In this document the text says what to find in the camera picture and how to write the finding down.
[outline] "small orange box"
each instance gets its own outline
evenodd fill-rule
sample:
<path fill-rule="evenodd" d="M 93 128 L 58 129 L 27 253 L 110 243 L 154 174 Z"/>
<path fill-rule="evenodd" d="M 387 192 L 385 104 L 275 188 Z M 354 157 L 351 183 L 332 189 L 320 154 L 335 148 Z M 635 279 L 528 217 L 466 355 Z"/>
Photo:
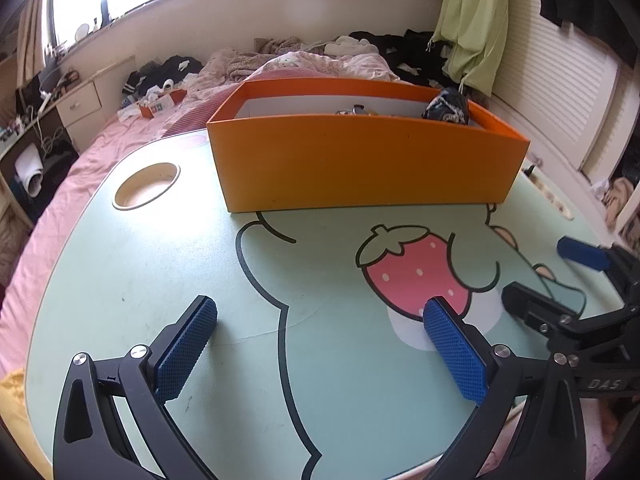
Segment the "small orange box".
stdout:
<path fill-rule="evenodd" d="M 419 118 L 438 94 L 359 79 L 246 81 L 207 123 L 226 207 L 503 202 L 529 141 L 473 102 L 480 127 Z M 379 115 L 336 114 L 354 104 Z"/>
<path fill-rule="evenodd" d="M 171 90 L 169 93 L 161 94 L 160 98 L 157 101 L 151 101 L 146 106 L 143 106 L 138 102 L 138 107 L 140 108 L 140 114 L 145 119 L 153 119 L 154 114 L 157 114 L 163 110 L 169 110 L 174 106 L 179 105 L 182 100 L 186 97 L 187 91 L 182 88 L 177 88 L 175 90 Z"/>

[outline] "blue gripper pad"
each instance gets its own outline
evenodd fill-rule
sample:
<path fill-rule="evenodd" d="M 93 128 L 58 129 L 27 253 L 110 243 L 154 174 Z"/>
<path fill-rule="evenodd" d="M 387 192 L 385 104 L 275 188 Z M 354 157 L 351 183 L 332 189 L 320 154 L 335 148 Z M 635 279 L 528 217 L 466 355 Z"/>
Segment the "blue gripper pad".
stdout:
<path fill-rule="evenodd" d="M 607 270 L 611 265 L 607 253 L 601 248 L 579 242 L 568 236 L 563 236 L 558 240 L 556 249 L 562 258 L 583 264 L 594 270 Z"/>
<path fill-rule="evenodd" d="M 476 351 L 437 300 L 427 301 L 422 322 L 462 396 L 479 406 L 487 388 L 484 364 Z"/>
<path fill-rule="evenodd" d="M 155 394 L 160 402 L 167 402 L 180 395 L 217 321 L 216 304 L 211 298 L 207 298 L 158 363 Z"/>

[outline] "table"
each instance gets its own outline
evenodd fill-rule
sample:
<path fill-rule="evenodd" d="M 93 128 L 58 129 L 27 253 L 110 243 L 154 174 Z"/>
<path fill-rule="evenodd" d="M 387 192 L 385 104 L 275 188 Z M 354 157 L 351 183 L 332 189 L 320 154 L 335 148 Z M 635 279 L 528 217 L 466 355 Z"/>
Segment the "table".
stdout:
<path fill-rule="evenodd" d="M 116 209 L 120 184 L 156 162 L 180 166 L 175 183 Z M 204 130 L 140 148 L 88 204 L 44 295 L 26 380 L 40 445 L 51 457 L 73 355 L 148 344 L 206 294 L 219 324 L 166 406 L 218 478 L 388 478 L 423 464 L 473 409 L 421 326 L 426 299 L 445 296 L 492 344 L 542 358 L 545 339 L 503 311 L 504 285 L 516 280 L 585 316 L 621 306 L 603 275 L 556 254 L 563 235 L 596 240 L 549 185 L 574 220 L 523 174 L 498 206 L 231 215 Z M 159 472 L 126 402 L 118 408 L 142 464 Z"/>

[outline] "white paper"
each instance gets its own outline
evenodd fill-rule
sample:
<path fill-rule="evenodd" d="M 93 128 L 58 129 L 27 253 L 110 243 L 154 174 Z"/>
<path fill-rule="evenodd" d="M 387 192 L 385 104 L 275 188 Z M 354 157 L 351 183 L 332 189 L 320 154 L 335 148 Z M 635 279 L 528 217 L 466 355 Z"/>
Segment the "white paper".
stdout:
<path fill-rule="evenodd" d="M 158 85 L 153 85 L 146 91 L 145 97 L 148 99 L 151 94 L 159 94 L 160 92 L 162 92 L 162 89 Z"/>
<path fill-rule="evenodd" d="M 36 196 L 42 188 L 42 161 L 36 145 L 31 143 L 15 161 L 15 172 L 29 196 Z"/>
<path fill-rule="evenodd" d="M 118 120 L 120 122 L 124 122 L 130 117 L 138 117 L 140 115 L 141 113 L 140 113 L 140 107 L 138 106 L 138 103 L 130 104 L 126 108 L 123 108 L 122 110 L 118 110 Z"/>

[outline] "green towel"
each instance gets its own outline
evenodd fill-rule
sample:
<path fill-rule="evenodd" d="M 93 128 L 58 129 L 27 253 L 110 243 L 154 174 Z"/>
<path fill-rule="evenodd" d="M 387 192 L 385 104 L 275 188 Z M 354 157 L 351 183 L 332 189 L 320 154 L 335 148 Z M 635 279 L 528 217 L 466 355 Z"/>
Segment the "green towel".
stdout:
<path fill-rule="evenodd" d="M 443 0 L 431 42 L 453 44 L 443 72 L 491 97 L 507 40 L 509 0 Z"/>

